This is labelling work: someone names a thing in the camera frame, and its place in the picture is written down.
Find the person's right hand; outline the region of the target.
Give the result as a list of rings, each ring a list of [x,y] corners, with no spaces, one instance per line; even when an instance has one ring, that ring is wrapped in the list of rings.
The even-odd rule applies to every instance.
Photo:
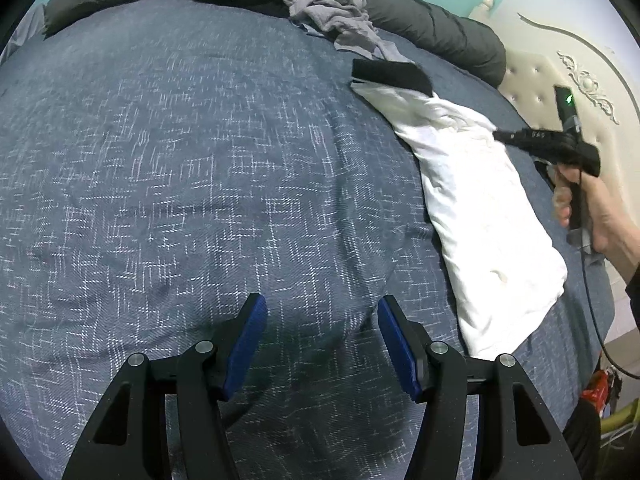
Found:
[[[580,184],[591,220],[593,247],[608,259],[628,285],[639,267],[639,228],[626,214],[622,203],[600,178],[582,174],[575,167],[556,166],[552,181],[555,186],[552,203],[561,226],[568,226],[573,212],[570,186]]]

